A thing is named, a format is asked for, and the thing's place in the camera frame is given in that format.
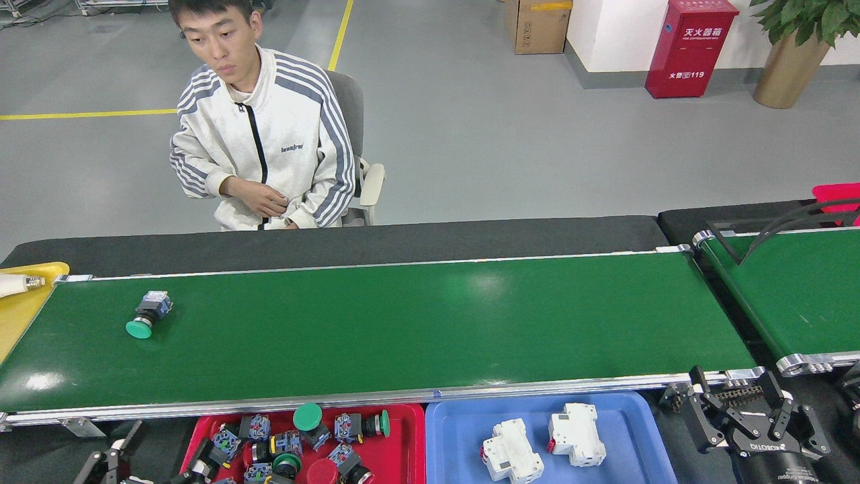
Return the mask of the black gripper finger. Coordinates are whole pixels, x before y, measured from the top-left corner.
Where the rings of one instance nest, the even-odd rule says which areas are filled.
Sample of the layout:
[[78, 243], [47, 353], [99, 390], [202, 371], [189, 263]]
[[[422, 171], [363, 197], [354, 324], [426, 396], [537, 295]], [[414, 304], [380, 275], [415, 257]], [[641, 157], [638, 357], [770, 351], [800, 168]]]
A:
[[185, 470], [169, 479], [169, 483], [209, 483], [218, 469], [228, 462], [228, 454], [214, 445], [200, 445]]
[[125, 483], [131, 476], [131, 459], [144, 437], [144, 422], [126, 421], [110, 434], [111, 446], [95, 451], [84, 462], [74, 483]]
[[684, 421], [697, 451], [722, 447], [744, 452], [743, 447], [730, 439], [731, 431], [746, 431], [743, 417], [733, 408], [742, 395], [740, 389], [712, 392], [699, 366], [694, 366], [689, 376], [692, 387], [684, 398]]
[[802, 453], [800, 438], [804, 437], [805, 429], [798, 398], [781, 387], [771, 372], [758, 377], [756, 385], [762, 390], [763, 401], [759, 407], [765, 414], [759, 430], [761, 437], [756, 439], [756, 453]]

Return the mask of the seated person's right hand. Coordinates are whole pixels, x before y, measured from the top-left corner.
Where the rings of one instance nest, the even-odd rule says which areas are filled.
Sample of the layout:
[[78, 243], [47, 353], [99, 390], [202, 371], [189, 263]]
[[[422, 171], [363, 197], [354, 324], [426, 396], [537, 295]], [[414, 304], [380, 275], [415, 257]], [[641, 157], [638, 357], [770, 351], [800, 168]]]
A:
[[282, 216], [288, 207], [288, 199], [267, 184], [240, 177], [225, 178], [220, 192], [237, 197], [245, 206], [264, 218]]

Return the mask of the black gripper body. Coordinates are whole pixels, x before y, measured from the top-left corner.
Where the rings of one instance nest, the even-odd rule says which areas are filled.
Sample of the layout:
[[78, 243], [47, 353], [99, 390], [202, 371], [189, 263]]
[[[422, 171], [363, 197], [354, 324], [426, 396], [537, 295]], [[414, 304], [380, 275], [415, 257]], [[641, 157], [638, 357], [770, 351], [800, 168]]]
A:
[[740, 483], [820, 483], [813, 463], [798, 439], [786, 431], [771, 437], [771, 421], [746, 420], [747, 435], [740, 427], [729, 430], [729, 456]]

